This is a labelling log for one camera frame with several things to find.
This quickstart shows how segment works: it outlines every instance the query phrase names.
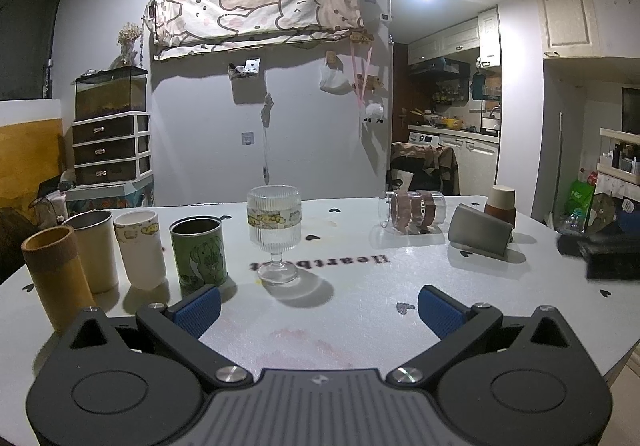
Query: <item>tabletop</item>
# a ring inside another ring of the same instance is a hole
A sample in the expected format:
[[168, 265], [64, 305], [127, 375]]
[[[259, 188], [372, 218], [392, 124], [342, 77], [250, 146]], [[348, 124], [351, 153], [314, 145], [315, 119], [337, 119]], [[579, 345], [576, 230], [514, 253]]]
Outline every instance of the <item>tabletop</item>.
[[[415, 236], [380, 227], [377, 199], [303, 202], [302, 241], [283, 257], [297, 264], [300, 278], [286, 286], [258, 280], [255, 269], [270, 257], [249, 241], [246, 204], [155, 207], [166, 282], [150, 292], [132, 288], [114, 238], [120, 284], [96, 301], [108, 315], [122, 316], [147, 302], [180, 300], [169, 225], [213, 215], [223, 219], [229, 280], [221, 288], [220, 318], [200, 340], [256, 377], [268, 367], [376, 367], [386, 376], [438, 340], [410, 308], [426, 284], [466, 305], [489, 302], [505, 315], [528, 316], [539, 305], [555, 305], [603, 375], [635, 346], [640, 285], [587, 281], [582, 260], [556, 251], [556, 233], [520, 213], [504, 259], [461, 252], [447, 239], [449, 220], [458, 204], [483, 209], [485, 198], [446, 200], [446, 221]], [[0, 436], [16, 446], [37, 444], [24, 399], [57, 342], [30, 285], [22, 267], [0, 286]]]

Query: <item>green bag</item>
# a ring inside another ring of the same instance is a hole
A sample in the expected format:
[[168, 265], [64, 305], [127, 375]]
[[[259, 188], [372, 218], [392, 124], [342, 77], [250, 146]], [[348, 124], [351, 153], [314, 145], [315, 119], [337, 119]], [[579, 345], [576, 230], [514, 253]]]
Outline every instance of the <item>green bag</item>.
[[587, 216], [595, 189], [595, 186], [590, 186], [586, 182], [574, 181], [569, 190], [569, 198], [564, 205], [564, 213], [570, 215], [578, 207]]

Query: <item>wall switch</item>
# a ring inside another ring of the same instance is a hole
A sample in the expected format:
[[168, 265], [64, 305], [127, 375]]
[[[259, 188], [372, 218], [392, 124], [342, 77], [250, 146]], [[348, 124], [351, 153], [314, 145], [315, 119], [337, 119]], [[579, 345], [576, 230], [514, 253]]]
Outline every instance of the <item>wall switch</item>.
[[254, 132], [252, 131], [243, 131], [242, 132], [242, 144], [248, 145], [254, 143]]

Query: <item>cartoon fabric cover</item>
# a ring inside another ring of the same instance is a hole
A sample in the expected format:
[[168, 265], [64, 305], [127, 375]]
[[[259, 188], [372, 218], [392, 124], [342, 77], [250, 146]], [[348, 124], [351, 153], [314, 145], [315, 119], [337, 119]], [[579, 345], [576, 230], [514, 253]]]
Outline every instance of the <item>cartoon fabric cover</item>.
[[156, 60], [338, 40], [363, 26], [358, 0], [151, 0], [145, 22]]

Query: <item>blue gripper pad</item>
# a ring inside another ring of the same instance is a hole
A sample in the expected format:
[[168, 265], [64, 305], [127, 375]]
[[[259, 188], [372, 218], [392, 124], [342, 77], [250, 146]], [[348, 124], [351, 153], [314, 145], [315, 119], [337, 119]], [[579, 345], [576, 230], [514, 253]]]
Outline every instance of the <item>blue gripper pad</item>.
[[440, 339], [459, 329], [467, 320], [468, 307], [450, 298], [432, 285], [418, 294], [418, 315]]
[[168, 309], [170, 319], [194, 338], [199, 338], [220, 317], [220, 291], [210, 285]]

